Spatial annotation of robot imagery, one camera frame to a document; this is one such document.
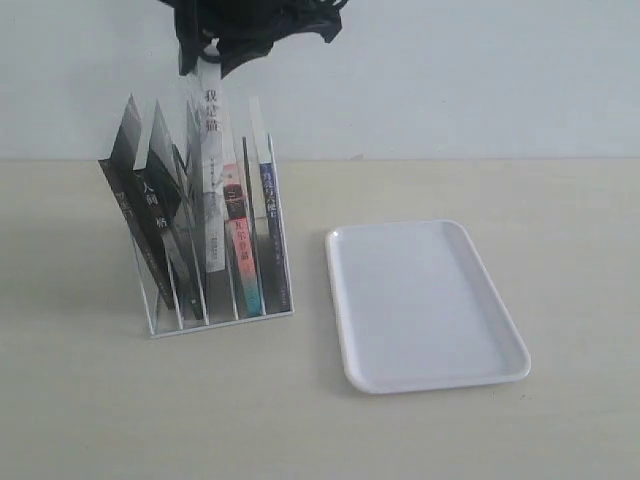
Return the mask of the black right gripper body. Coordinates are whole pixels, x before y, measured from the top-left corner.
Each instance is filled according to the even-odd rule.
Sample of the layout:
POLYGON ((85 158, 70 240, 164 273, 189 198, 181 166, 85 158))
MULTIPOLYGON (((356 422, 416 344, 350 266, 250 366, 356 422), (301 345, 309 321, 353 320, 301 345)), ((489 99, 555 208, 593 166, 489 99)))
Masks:
POLYGON ((343 1, 174 1, 179 74, 194 72, 202 60, 226 76, 292 35, 315 33, 330 43, 342 29, 344 7, 343 1))

